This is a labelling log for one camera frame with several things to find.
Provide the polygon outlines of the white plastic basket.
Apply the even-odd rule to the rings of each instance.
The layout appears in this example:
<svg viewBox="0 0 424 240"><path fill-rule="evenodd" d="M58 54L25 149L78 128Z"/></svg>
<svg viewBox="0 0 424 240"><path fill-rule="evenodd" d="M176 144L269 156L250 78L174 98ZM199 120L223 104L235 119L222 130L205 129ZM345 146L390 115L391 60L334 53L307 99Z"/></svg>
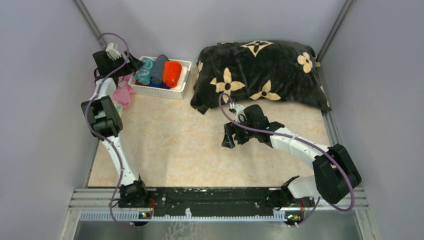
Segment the white plastic basket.
<svg viewBox="0 0 424 240"><path fill-rule="evenodd" d="M128 81L128 85L135 91L136 94L139 94L139 95L148 95L148 96L156 96L156 97L182 100L185 96L186 90L188 89L190 73L192 70L192 62L186 61L186 60L179 60L179 59L170 59L170 60L179 62L183 67L187 68L187 72L185 74L184 80L180 84L181 88L179 88L178 90L145 86L145 85L137 85L135 80L135 74L133 74L130 77Z"/></svg>

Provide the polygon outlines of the patterned teal yellow towel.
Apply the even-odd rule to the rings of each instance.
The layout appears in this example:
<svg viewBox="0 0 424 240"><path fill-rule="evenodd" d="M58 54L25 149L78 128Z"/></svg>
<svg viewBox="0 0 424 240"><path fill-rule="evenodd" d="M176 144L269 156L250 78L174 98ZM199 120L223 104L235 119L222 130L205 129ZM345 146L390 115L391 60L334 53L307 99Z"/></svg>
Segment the patterned teal yellow towel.
<svg viewBox="0 0 424 240"><path fill-rule="evenodd" d="M155 60L147 57L143 60L143 66L135 73L134 79L135 81L139 81L142 84L149 84L151 82L150 74L153 68L153 65L155 64Z"/></svg>

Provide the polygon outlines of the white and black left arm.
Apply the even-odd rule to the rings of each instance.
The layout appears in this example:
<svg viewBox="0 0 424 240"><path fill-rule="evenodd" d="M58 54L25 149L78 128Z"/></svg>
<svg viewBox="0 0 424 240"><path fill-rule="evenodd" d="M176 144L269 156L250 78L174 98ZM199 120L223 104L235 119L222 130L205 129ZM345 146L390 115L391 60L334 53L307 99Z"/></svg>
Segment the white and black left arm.
<svg viewBox="0 0 424 240"><path fill-rule="evenodd" d="M119 198L112 197L112 201L117 201L120 208L147 207L150 193L140 174L130 166L129 154L120 137L123 122L112 100L119 79L134 73L144 63L128 50L118 58L112 58L110 51L102 50L94 53L93 58L99 75L95 79L92 97L81 103L81 109L90 133L105 146L118 174L115 192Z"/></svg>

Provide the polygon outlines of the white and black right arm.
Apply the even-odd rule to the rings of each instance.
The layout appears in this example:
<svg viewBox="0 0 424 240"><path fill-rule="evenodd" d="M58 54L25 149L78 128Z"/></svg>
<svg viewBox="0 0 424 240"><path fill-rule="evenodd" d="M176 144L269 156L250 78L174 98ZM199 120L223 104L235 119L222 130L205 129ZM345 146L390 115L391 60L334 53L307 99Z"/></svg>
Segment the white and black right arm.
<svg viewBox="0 0 424 240"><path fill-rule="evenodd" d="M343 145L314 143L282 123L270 122L257 104L244 107L232 103L229 111L234 118L224 125L223 147L233 149L256 139L289 153L313 170L311 176L295 176L283 184L281 199L287 206L295 206L305 197L321 197L335 205L362 183L362 176Z"/></svg>

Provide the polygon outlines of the orange towel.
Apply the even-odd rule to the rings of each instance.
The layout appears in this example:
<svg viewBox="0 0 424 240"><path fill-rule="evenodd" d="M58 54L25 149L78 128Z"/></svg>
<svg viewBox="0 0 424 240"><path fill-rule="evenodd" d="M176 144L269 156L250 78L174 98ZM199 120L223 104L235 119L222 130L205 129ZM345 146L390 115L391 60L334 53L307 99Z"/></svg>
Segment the orange towel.
<svg viewBox="0 0 424 240"><path fill-rule="evenodd" d="M177 61L166 61L163 70L162 82L169 88L177 86L182 65Z"/></svg>

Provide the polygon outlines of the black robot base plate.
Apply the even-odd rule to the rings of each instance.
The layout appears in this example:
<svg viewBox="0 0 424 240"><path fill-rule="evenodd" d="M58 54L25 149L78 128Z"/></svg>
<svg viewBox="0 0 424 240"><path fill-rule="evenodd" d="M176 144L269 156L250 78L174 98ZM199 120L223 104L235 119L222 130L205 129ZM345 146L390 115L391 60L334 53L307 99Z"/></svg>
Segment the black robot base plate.
<svg viewBox="0 0 424 240"><path fill-rule="evenodd" d="M155 187L125 193L120 208L146 208L155 217L270 217L284 208L313 207L310 197L294 199L280 187Z"/></svg>

